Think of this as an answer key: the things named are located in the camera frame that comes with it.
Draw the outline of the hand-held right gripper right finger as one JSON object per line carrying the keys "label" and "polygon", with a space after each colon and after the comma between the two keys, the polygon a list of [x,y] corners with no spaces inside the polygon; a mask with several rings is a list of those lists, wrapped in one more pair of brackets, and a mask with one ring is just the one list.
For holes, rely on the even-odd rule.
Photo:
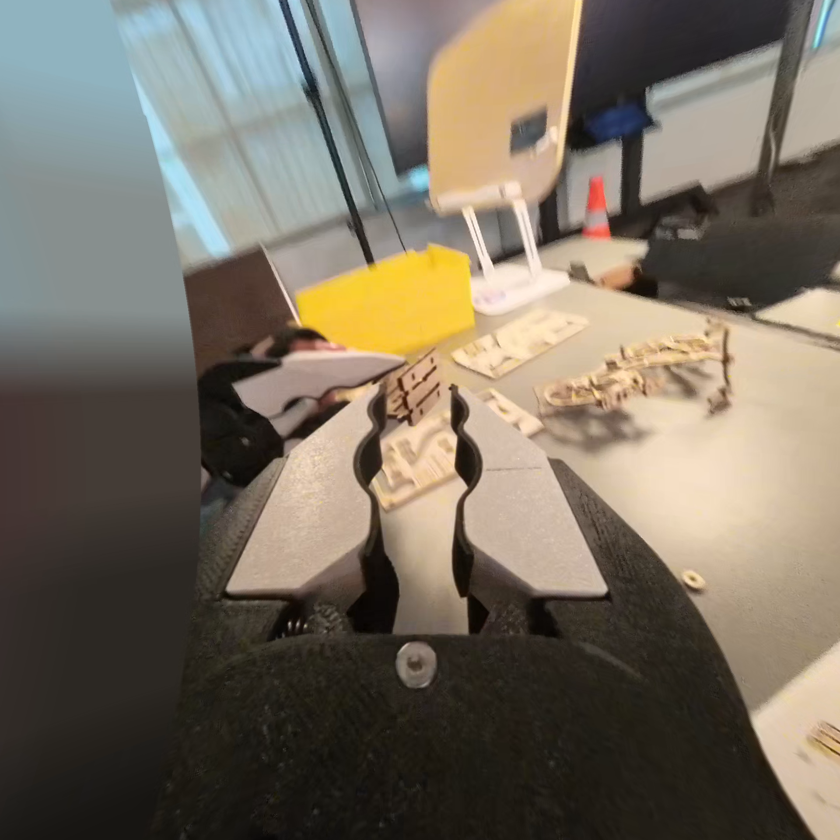
{"label": "hand-held right gripper right finger", "polygon": [[478,395],[453,385],[458,499],[453,576],[468,631],[493,617],[530,634],[549,602],[598,602],[609,590],[545,451]]}

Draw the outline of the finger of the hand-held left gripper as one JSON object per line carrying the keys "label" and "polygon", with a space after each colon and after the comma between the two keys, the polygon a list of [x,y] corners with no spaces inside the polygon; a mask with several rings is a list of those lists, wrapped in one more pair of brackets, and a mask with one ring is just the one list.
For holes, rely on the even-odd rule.
{"label": "finger of the hand-held left gripper", "polygon": [[268,370],[234,383],[241,402],[270,420],[304,417],[335,391],[378,382],[400,369],[405,358],[357,350],[310,350],[289,353]]}
{"label": "finger of the hand-held left gripper", "polygon": [[268,418],[268,422],[282,438],[306,438],[348,404],[348,400],[333,392],[318,399],[301,397],[280,414]]}

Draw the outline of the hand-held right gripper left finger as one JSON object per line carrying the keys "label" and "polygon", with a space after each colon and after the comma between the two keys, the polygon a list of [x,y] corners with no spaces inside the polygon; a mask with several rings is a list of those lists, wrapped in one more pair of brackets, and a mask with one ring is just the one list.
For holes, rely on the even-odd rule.
{"label": "hand-held right gripper left finger", "polygon": [[399,583],[371,487],[382,467],[384,385],[372,385],[280,462],[225,584],[235,600],[339,608],[357,632],[392,632]]}

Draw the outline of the brown slotted wooden model block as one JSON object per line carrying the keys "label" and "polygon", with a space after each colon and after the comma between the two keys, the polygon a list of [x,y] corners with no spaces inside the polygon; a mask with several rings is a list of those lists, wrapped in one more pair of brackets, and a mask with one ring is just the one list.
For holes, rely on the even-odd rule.
{"label": "brown slotted wooden model block", "polygon": [[411,427],[436,406],[444,389],[437,348],[428,350],[384,379],[386,417]]}

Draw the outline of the wooden parts sheet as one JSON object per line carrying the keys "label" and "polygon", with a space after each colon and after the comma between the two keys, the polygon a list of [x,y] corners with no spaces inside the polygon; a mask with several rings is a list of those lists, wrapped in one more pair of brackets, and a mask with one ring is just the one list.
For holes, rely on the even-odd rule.
{"label": "wooden parts sheet", "polygon": [[590,326],[587,318],[538,308],[453,350],[452,361],[496,381]]}
{"label": "wooden parts sheet", "polygon": [[371,487],[381,508],[393,511],[451,482],[457,437],[451,412],[426,416],[418,425],[400,426],[381,439],[382,468]]}

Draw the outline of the assembled wooden model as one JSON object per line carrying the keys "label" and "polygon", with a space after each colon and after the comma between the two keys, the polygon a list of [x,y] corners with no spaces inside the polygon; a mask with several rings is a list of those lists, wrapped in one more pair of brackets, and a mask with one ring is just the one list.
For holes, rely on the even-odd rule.
{"label": "assembled wooden model", "polygon": [[537,386],[534,391],[538,415],[546,418],[591,407],[613,412],[635,397],[654,396],[662,389],[665,376],[678,368],[695,368],[706,362],[721,367],[721,385],[707,398],[708,414],[723,413],[732,404],[731,335],[727,323],[709,318],[703,332],[671,334],[623,345],[590,373]]}

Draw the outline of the yellow plastic bin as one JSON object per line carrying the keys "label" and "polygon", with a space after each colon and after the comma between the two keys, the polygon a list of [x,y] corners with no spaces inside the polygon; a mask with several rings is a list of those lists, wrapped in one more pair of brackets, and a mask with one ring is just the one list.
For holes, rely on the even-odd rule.
{"label": "yellow plastic bin", "polygon": [[409,250],[296,293],[303,326],[352,350],[409,356],[471,330],[471,264],[441,245]]}

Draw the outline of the white stand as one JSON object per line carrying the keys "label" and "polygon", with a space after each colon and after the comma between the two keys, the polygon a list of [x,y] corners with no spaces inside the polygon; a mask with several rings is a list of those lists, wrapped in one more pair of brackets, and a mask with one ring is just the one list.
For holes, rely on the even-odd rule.
{"label": "white stand", "polygon": [[480,274],[474,275],[470,282],[471,300],[475,312],[484,317],[507,315],[571,284],[567,271],[548,269],[543,265],[520,185],[516,182],[502,184],[497,192],[502,204],[509,205],[513,212],[526,261],[524,264],[495,264],[481,233],[476,208],[471,204],[463,208],[480,268]]}

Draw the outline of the black tripod pole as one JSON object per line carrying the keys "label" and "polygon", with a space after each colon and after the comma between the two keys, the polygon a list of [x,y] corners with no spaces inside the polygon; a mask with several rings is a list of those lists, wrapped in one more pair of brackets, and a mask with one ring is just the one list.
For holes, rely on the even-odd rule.
{"label": "black tripod pole", "polygon": [[[319,76],[309,59],[308,50],[304,44],[298,20],[289,1],[279,1],[283,22],[286,27],[291,46],[294,50],[301,73],[301,91],[308,102],[322,136],[325,149],[329,156],[333,173],[347,211],[347,224],[356,239],[364,261],[372,266],[376,258],[371,247],[361,211],[355,201],[355,194],[350,183],[348,172],[344,166],[343,157],[336,140],[333,126],[330,122],[328,108],[322,95]],[[299,2],[301,14],[307,20],[307,30],[313,48],[318,52],[319,61],[323,68],[324,79],[328,82],[337,103],[333,105],[336,115],[342,121],[344,129],[350,138],[347,140],[349,148],[354,148],[361,164],[361,180],[368,186],[374,207],[382,207],[393,227],[396,240],[404,253],[408,252],[401,229],[399,228],[389,197],[382,186],[380,177],[375,169],[371,154],[364,140],[359,121],[350,99],[350,94],[344,84],[343,74],[338,62],[333,41],[325,25],[320,2]]]}

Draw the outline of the orange traffic cone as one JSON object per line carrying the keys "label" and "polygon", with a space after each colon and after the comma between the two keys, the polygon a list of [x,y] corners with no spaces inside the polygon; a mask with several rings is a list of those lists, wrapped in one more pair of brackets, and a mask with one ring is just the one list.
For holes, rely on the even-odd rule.
{"label": "orange traffic cone", "polygon": [[600,175],[594,175],[589,180],[581,235],[593,240],[612,238],[605,185]]}

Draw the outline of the beige board on stand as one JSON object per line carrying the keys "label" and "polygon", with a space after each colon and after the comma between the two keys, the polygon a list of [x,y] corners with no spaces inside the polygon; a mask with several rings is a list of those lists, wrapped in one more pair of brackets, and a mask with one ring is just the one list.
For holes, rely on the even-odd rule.
{"label": "beige board on stand", "polygon": [[497,2],[427,77],[429,200],[440,216],[537,204],[564,160],[582,1]]}

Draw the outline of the black bag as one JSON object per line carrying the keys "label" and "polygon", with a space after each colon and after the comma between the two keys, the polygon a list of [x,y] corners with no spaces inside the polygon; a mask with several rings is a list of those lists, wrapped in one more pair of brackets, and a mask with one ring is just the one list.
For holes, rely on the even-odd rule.
{"label": "black bag", "polygon": [[719,215],[713,195],[699,182],[662,196],[647,205],[650,225],[648,239],[698,239],[704,235],[712,218]]}

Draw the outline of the instruction booklet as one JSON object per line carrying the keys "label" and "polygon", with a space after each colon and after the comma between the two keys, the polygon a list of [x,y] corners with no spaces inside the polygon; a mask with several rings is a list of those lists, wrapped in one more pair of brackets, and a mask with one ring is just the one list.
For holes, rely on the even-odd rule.
{"label": "instruction booklet", "polygon": [[815,838],[839,838],[839,645],[752,714],[764,753]]}

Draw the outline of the large black screen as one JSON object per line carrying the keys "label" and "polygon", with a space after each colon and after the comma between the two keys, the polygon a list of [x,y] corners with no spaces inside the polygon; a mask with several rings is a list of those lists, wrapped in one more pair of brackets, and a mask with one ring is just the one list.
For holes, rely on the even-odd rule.
{"label": "large black screen", "polygon": [[[434,56],[497,2],[351,5],[401,175],[427,163],[426,89]],[[572,117],[771,45],[784,33],[789,7],[785,1],[583,1]]]}

